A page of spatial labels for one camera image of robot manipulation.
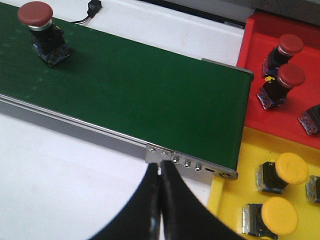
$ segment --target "red button cap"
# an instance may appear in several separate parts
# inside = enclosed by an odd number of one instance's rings
[[[284,34],[279,38],[280,48],[288,54],[296,54],[304,48],[304,42],[296,35]]]
[[[287,63],[279,67],[278,77],[283,83],[291,87],[296,87],[304,83],[305,72],[297,65]]]
[[[42,27],[53,16],[52,8],[42,1],[31,1],[18,10],[18,19],[26,25]]]

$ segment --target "yellow button cap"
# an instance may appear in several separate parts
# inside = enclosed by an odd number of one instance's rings
[[[299,223],[299,218],[294,206],[286,199],[273,196],[262,205],[262,220],[266,227],[277,235],[293,233]]]
[[[292,152],[282,153],[276,159],[275,170],[278,176],[288,184],[302,184],[309,176],[306,162]]]

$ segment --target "black cable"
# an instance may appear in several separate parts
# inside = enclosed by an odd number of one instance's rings
[[[87,22],[91,17],[88,15],[86,16],[84,19],[79,20],[79,21],[72,21],[72,23],[74,24],[84,24],[85,22]]]
[[[74,24],[84,24],[88,22],[90,19],[93,19],[94,16],[100,11],[102,8],[102,4],[100,0],[91,0],[88,3],[88,11],[86,12],[88,16],[79,21],[72,21]]]

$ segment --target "green belt surface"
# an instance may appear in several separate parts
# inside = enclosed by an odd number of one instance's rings
[[[49,67],[0,3],[0,94],[236,170],[250,72],[59,19],[70,57]]]

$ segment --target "screw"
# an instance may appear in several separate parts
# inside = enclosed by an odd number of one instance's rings
[[[184,162],[184,166],[185,166],[186,168],[190,168],[190,165],[191,165],[191,163],[190,163],[189,161],[185,161],[185,162]]]
[[[179,163],[179,157],[178,156],[174,156],[172,161],[173,161],[174,164],[178,164]]]
[[[201,171],[201,168],[202,168],[202,166],[201,166],[200,164],[197,164],[197,165],[195,166],[195,170],[196,170],[197,172],[200,172],[200,171]]]
[[[219,174],[221,177],[223,177],[223,178],[225,178],[225,179],[231,179],[232,178],[232,176],[229,174],[229,173],[220,173]]]

